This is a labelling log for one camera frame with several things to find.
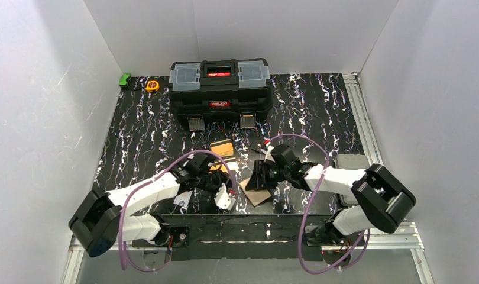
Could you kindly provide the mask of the tan card holder with sleeves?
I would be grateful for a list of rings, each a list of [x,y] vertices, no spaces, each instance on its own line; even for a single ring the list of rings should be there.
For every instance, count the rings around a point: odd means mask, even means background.
[[[249,181],[250,178],[243,180],[239,183],[239,185],[253,207],[257,207],[259,204],[262,204],[271,198],[271,193],[269,190],[246,190],[246,186]]]

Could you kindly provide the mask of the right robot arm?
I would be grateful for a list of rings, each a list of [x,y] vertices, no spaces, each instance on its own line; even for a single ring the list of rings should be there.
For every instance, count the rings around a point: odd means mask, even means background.
[[[315,162],[301,162],[285,145],[268,146],[266,158],[254,162],[246,192],[274,189],[288,182],[305,191],[325,191],[353,196],[357,205],[340,209],[311,237],[325,236],[334,242],[376,228],[394,233],[416,205],[415,196],[385,166],[372,164],[367,169],[336,169]]]

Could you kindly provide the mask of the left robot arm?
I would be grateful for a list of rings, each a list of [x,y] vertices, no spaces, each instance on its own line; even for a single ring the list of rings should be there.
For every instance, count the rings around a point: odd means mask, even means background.
[[[108,251],[115,243],[147,240],[157,246],[171,242],[171,225],[161,217],[137,213],[160,201],[193,189],[214,195],[215,205],[231,210],[237,180],[227,162],[209,150],[191,151],[146,180],[103,192],[92,189],[72,215],[68,226],[90,257]]]

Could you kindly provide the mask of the gold card stack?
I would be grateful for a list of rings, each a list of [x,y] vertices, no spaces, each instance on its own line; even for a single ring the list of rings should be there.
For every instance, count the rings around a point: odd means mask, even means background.
[[[221,157],[234,155],[234,146],[230,139],[210,143],[210,150]]]

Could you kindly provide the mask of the black toolbox with clear lids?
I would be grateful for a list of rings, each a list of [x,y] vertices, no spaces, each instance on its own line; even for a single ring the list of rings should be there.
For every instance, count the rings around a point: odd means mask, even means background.
[[[253,129],[268,118],[273,96],[264,58],[175,62],[170,69],[169,107],[189,131],[203,131],[218,121]]]

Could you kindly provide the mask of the yellow tape measure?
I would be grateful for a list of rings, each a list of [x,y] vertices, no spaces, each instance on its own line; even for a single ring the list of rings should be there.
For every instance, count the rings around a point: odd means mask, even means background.
[[[149,93],[157,92],[160,89],[160,84],[156,80],[149,80],[145,86],[145,90]]]

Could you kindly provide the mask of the green plastic object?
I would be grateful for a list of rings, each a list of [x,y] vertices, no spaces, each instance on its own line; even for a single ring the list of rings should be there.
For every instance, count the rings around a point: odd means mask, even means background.
[[[119,86],[121,88],[127,88],[130,84],[130,79],[131,75],[129,73],[124,73],[118,82]]]

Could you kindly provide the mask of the white aluminium table rail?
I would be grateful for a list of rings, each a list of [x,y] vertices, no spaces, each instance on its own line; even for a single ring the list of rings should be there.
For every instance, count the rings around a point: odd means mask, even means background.
[[[384,164],[370,123],[358,74],[344,74],[343,78],[365,155],[370,164]]]

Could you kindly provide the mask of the front aluminium rail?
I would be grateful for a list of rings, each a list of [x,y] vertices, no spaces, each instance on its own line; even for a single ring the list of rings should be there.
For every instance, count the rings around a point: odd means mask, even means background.
[[[187,247],[167,255],[141,243],[129,252],[152,272],[123,270],[116,247],[91,258],[73,241],[63,283],[433,283],[415,224],[395,234],[372,230],[351,259],[323,272],[338,258],[337,246],[305,247],[297,258],[297,226],[230,220],[207,230],[192,229]]]

